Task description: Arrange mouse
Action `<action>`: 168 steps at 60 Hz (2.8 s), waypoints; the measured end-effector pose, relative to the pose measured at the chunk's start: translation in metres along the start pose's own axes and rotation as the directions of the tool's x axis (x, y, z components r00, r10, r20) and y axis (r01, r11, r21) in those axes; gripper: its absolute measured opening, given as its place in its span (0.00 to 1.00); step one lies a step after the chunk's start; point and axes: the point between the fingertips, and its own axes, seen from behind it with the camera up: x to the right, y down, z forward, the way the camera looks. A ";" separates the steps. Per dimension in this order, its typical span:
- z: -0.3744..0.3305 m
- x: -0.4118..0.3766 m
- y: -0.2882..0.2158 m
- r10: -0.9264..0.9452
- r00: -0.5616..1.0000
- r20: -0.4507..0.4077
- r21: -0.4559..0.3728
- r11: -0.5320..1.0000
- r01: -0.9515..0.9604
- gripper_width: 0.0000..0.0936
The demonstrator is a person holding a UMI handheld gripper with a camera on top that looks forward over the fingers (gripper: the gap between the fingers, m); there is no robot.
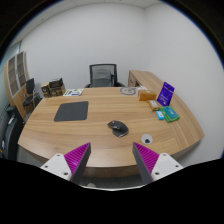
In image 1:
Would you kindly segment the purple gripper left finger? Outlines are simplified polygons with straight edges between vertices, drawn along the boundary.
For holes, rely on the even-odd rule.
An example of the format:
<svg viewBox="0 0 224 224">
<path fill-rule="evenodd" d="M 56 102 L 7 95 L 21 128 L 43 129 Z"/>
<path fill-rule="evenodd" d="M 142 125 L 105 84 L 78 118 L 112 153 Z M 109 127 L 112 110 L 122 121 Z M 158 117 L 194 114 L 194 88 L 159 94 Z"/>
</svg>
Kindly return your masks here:
<svg viewBox="0 0 224 224">
<path fill-rule="evenodd" d="M 81 145 L 67 154 L 55 154 L 41 168 L 71 182 L 79 182 L 91 154 L 91 143 Z"/>
</svg>

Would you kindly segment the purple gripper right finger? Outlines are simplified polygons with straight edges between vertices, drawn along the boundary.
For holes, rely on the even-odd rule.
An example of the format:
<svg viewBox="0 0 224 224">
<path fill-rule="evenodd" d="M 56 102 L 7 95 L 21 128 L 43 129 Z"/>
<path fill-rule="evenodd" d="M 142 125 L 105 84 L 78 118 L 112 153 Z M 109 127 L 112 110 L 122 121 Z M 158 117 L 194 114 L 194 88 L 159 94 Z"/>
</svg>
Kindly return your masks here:
<svg viewBox="0 0 224 224">
<path fill-rule="evenodd" d="M 159 180 L 183 168 L 169 154 L 158 154 L 136 142 L 133 143 L 132 152 L 144 184 Z"/>
</svg>

